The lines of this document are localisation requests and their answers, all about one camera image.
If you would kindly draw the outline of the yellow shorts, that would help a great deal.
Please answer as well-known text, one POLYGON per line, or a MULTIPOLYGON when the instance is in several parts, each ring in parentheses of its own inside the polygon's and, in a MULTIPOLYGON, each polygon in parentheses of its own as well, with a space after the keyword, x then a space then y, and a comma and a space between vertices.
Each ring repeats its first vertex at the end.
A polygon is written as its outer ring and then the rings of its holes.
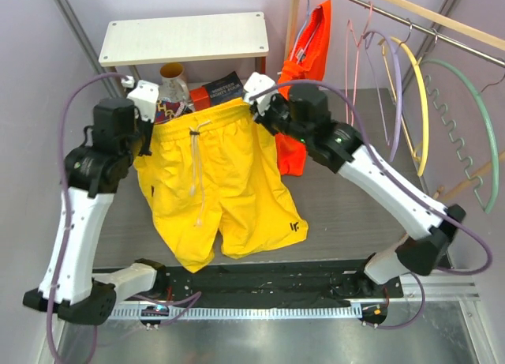
POLYGON ((308 223, 277 167, 275 139, 240 99, 155 126, 134 162, 161 239, 188 271, 306 240, 308 223))

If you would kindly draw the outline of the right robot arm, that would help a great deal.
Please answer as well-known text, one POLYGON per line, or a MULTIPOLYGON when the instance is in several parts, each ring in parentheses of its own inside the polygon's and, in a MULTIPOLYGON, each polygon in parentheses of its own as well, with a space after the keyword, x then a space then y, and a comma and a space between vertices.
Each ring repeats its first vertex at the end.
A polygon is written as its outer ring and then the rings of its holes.
POLYGON ((261 81, 247 84, 243 99, 257 123, 301 142, 315 162, 364 190, 406 231, 405 238, 366 261, 356 278, 361 294, 375 296, 396 276, 428 276, 439 265, 466 217, 461 206, 446 206, 403 178, 365 146, 355 128, 331 117, 327 95, 314 84, 293 85, 284 97, 273 82, 261 81))

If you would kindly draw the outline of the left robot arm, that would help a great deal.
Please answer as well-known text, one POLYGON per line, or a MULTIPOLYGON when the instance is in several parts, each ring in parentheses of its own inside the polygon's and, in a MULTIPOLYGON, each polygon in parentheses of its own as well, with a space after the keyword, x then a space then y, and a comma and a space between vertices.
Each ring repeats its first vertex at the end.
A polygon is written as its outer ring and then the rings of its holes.
POLYGON ((168 289, 166 267, 138 259, 129 267, 93 275, 105 216, 133 161, 149 154, 156 101, 103 99, 93 108, 84 141, 64 159, 68 189, 50 264, 43 281, 26 291, 24 306, 57 314, 76 325, 101 325, 117 303, 134 295, 161 299, 168 289))

